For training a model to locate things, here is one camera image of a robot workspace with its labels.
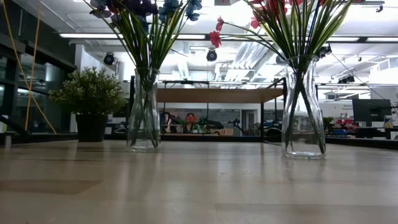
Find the clear glass vase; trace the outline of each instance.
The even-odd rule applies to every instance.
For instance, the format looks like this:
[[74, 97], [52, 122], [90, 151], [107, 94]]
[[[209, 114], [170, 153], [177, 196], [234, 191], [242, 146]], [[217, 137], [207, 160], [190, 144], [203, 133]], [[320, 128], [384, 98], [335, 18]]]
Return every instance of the clear glass vase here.
[[317, 57], [287, 59], [287, 101], [282, 128], [282, 153], [286, 157], [321, 159], [326, 156], [321, 109], [315, 93]]
[[132, 151], [150, 152], [160, 147], [160, 119], [156, 98], [158, 78], [157, 69], [136, 69], [136, 94], [127, 132], [127, 148]]

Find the cable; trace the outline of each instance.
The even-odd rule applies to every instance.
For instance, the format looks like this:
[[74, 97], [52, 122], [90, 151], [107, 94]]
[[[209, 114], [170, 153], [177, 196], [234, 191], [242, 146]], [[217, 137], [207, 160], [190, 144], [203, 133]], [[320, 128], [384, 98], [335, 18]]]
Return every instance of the cable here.
[[[336, 57], [336, 55], [334, 55], [333, 53], [331, 53], [333, 56], [334, 56], [334, 58], [337, 60], [337, 61], [339, 61], [339, 63], [342, 65], [342, 66], [344, 66], [345, 67], [345, 69], [347, 69], [347, 71], [349, 71], [350, 72], [350, 74], [352, 74], [356, 79], [358, 79], [364, 86], [366, 86], [366, 87], [368, 87], [371, 91], [373, 91], [377, 96], [380, 96], [380, 98], [382, 98], [383, 100], [386, 100], [384, 97], [382, 97], [378, 92], [376, 92], [375, 90], [373, 90], [370, 86], [368, 86], [364, 81], [362, 81], [360, 78], [358, 78], [349, 68], [347, 68], [347, 66], [343, 63], [343, 62], [341, 62], [341, 60], [338, 58], [338, 57]], [[396, 112], [396, 115], [398, 116], [398, 112], [397, 112], [397, 108], [394, 108], [394, 110], [395, 110], [395, 112]]]
[[[37, 50], [37, 40], [39, 39], [39, 29], [40, 29], [40, 11], [42, 9], [42, 5], [39, 4], [39, 8], [37, 10], [37, 26], [36, 26], [36, 37], [35, 37], [35, 48], [33, 51], [33, 62], [32, 62], [32, 71], [30, 73], [30, 83], [29, 83], [29, 89], [32, 89], [32, 84], [33, 84], [33, 76], [35, 73], [35, 61], [36, 61], [36, 50]], [[28, 122], [29, 122], [29, 109], [30, 109], [30, 99], [32, 98], [32, 91], [29, 91], [29, 99], [27, 101], [27, 110], [26, 110], [26, 119], [25, 119], [25, 131], [27, 131], [28, 128]]]
[[[19, 60], [19, 55], [18, 55], [16, 46], [15, 46], [14, 38], [13, 38], [13, 36], [12, 36], [11, 25], [10, 25], [10, 21], [9, 21], [9, 19], [8, 19], [8, 13], [7, 13], [7, 8], [6, 8], [6, 1], [3, 1], [3, 2], [2, 2], [2, 7], [3, 7], [3, 9], [4, 9], [4, 16], [5, 16], [5, 18], [6, 18], [7, 28], [8, 28], [8, 32], [9, 32], [9, 34], [10, 34], [10, 39], [11, 39], [12, 47], [14, 48], [14, 53], [15, 53], [15, 56], [16, 56], [16, 59], [17, 59], [17, 63], [18, 63], [19, 70], [21, 71], [22, 76], [24, 77], [24, 81], [25, 81], [26, 87], [28, 88], [28, 91], [32, 91], [32, 89], [29, 88], [28, 82], [27, 82], [27, 80], [26, 80], [25, 72], [24, 72], [24, 69], [22, 68], [21, 61]], [[39, 106], [37, 100], [35, 99], [35, 96], [34, 96], [34, 95], [32, 95], [32, 99], [33, 99], [33, 101], [35, 102], [35, 104], [36, 104], [36, 106], [37, 106], [37, 109], [38, 109], [38, 110], [40, 111], [40, 113], [43, 115], [44, 120], [45, 120], [45, 121], [47, 122], [47, 124], [50, 126], [50, 128], [52, 129], [52, 131], [56, 134], [57, 132], [54, 130], [53, 126], [50, 124], [50, 122], [48, 121], [47, 117], [44, 115], [42, 109], [40, 109], [40, 106]]]

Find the wooden shelf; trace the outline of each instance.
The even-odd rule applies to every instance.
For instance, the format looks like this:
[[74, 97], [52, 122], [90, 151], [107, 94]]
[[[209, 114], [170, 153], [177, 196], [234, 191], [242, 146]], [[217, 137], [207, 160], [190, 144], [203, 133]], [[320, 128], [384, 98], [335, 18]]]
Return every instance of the wooden shelf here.
[[158, 89], [159, 103], [265, 103], [283, 95], [282, 89]]

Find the computer monitor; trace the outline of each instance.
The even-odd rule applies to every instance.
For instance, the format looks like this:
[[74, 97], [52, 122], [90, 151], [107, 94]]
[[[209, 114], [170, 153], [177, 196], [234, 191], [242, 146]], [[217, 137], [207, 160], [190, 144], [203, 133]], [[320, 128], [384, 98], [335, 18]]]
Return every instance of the computer monitor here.
[[353, 100], [355, 121], [384, 121], [384, 118], [391, 115], [390, 100]]

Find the black plant pot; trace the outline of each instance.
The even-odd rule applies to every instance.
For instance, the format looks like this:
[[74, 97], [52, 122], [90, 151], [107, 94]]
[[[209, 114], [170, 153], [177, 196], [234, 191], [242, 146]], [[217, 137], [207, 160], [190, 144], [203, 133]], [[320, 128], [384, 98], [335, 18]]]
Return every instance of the black plant pot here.
[[79, 142], [104, 141], [105, 127], [108, 116], [77, 114], [77, 134]]

